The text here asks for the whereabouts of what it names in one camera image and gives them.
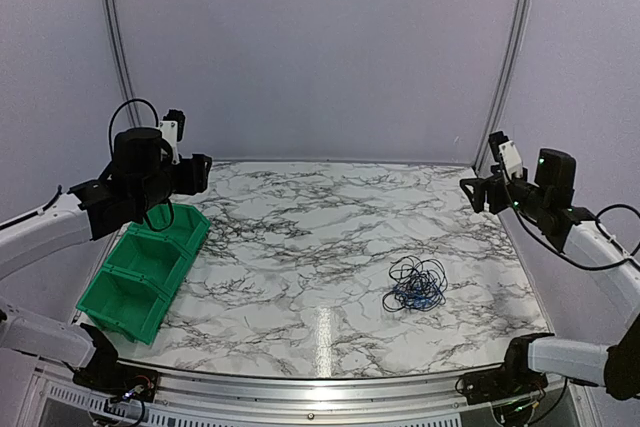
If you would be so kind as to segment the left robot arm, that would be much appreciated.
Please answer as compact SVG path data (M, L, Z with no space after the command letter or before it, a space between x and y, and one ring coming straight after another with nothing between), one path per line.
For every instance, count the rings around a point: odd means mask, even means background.
M150 345L204 242L210 223L172 202L207 189L212 160L182 157L174 121L119 133L99 178L59 190L47 204L1 226L1 275L8 277L68 247L123 234L78 301L88 324L66 325L1 302L6 349L86 367L106 392L125 385L107 331Z

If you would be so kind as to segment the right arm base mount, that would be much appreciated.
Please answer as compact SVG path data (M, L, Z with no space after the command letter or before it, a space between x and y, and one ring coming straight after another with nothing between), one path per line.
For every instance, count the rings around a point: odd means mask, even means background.
M456 392L464 396L469 405L541 393L548 386L548 380L545 374L528 367L528 348L534 340L545 337L552 334L534 333L512 339L498 367L461 375L455 384Z

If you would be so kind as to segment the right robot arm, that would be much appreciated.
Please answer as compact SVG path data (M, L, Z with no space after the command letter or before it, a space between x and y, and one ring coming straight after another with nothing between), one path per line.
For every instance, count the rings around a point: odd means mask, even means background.
M627 330L611 346L574 341L555 334L513 339L497 370L495 385L515 395L534 375L557 374L586 386L602 387L616 400L639 396L639 263L609 233L599 216L573 205L575 159L554 149L538 154L534 179L514 144L492 149L491 176L459 185L477 213L511 210L522 229L541 247L572 267L594 276L622 315Z

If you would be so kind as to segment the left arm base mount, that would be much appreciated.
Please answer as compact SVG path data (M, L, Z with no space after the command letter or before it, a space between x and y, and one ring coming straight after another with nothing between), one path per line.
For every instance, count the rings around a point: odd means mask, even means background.
M75 384L95 391L124 398L127 392L143 402L152 402L159 381L159 372L122 363L115 346L97 327L79 325L91 338L95 351L83 367L72 367Z

